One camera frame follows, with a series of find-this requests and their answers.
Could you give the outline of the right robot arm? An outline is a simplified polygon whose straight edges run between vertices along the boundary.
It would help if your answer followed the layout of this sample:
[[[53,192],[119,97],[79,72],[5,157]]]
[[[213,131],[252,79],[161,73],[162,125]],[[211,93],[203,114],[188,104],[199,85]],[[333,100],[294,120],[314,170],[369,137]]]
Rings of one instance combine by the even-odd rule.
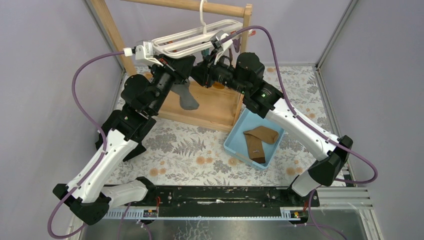
[[[192,68],[190,76],[203,87],[220,83],[242,94],[242,102],[249,111],[279,125],[315,157],[316,161],[293,180],[286,193],[287,201],[299,206],[313,189],[332,185],[347,162],[353,140],[347,135],[329,133],[297,112],[281,90],[264,80],[264,72],[259,57],[244,52],[237,57],[235,66],[209,55]]]

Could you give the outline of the mustard yellow sock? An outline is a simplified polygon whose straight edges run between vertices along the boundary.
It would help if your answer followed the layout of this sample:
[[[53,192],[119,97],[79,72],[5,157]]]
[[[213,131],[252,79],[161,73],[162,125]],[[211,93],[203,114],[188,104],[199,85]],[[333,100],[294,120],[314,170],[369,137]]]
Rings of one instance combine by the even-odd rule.
[[[218,90],[225,89],[225,86],[224,86],[224,85],[222,85],[222,84],[221,84],[221,83],[219,83],[219,82],[214,82],[214,83],[212,84],[212,87],[214,87],[214,88],[216,88],[216,89],[218,89]]]

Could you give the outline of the brown sock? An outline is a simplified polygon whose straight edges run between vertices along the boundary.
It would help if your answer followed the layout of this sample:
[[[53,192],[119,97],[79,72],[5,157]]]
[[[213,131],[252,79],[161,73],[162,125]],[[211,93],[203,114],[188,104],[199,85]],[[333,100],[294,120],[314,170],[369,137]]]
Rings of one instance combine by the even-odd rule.
[[[249,158],[258,163],[265,164],[266,156],[263,143],[273,145],[279,138],[279,133],[265,126],[258,126],[254,129],[243,132],[246,140],[247,152]]]

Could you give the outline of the grey sock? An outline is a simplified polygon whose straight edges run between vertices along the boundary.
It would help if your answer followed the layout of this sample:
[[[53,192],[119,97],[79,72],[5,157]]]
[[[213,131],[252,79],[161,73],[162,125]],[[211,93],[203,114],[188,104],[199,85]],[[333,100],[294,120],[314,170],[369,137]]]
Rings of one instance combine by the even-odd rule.
[[[184,84],[174,84],[171,91],[179,96],[179,104],[183,110],[193,111],[199,108],[199,103],[190,93],[190,82]]]

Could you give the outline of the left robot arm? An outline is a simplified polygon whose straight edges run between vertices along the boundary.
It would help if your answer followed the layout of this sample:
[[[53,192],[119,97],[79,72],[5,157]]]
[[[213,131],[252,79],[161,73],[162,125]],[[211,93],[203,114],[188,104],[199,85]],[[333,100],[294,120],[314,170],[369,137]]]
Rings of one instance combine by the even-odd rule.
[[[106,186],[106,181],[121,162],[145,152],[142,141],[155,125],[155,116],[171,88],[188,80],[195,59],[193,55],[171,58],[161,54],[159,62],[150,67],[152,79],[130,76],[120,95],[124,105],[102,125],[93,158],[69,183],[54,187],[53,194],[85,224],[96,224],[121,205],[154,202],[153,184],[144,177],[121,185]]]

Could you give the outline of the white plastic clip hanger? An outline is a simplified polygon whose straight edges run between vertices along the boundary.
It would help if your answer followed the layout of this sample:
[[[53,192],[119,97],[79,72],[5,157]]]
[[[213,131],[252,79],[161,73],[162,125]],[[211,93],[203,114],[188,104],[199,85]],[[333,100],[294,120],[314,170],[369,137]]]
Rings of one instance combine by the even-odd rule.
[[[154,48],[154,55],[164,54],[174,59],[186,57],[212,48],[212,37],[219,31],[230,35],[242,28],[243,24],[233,19],[224,19],[206,24],[204,21],[204,5],[206,2],[206,0],[202,0],[199,4],[201,26],[153,39],[151,42]]]

